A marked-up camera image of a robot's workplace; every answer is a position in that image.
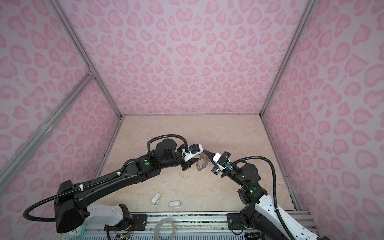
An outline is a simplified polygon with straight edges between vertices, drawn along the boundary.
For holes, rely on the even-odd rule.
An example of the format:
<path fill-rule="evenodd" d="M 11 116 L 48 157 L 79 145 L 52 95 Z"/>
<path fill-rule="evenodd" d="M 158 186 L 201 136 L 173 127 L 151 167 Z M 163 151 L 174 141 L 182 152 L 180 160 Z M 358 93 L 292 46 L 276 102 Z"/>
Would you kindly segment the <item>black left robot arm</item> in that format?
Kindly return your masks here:
<path fill-rule="evenodd" d="M 189 169 L 197 162 L 203 147 L 189 146 L 186 140 L 178 146 L 175 138 L 182 136 L 163 135 L 149 140 L 145 155 L 126 161 L 119 170 L 107 175 L 77 184 L 70 180 L 61 183 L 59 198 L 54 201 L 57 233 L 67 233 L 84 224 L 91 216 L 88 206 L 106 195 L 156 177 L 165 168 Z"/>

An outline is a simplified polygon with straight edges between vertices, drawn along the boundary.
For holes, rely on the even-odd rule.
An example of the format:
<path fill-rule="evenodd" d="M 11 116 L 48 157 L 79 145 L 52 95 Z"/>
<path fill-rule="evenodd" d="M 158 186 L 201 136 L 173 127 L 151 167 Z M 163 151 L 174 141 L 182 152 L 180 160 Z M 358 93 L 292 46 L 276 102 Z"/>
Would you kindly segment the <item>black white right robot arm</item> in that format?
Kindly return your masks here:
<path fill-rule="evenodd" d="M 327 240 L 328 237 L 319 237 L 311 232 L 297 220 L 291 217 L 278 205 L 277 177 L 273 163 L 263 156 L 249 156 L 230 161 L 231 154 L 213 154 L 207 150 L 204 156 L 213 164 L 212 172 L 215 175 L 222 173 L 221 177 L 228 177 L 241 188 L 238 190 L 239 198 L 245 207 L 241 210 L 242 217 L 272 240 Z M 272 172 L 273 194 L 261 187 L 261 176 L 254 164 L 249 160 L 261 160 L 266 162 Z"/>

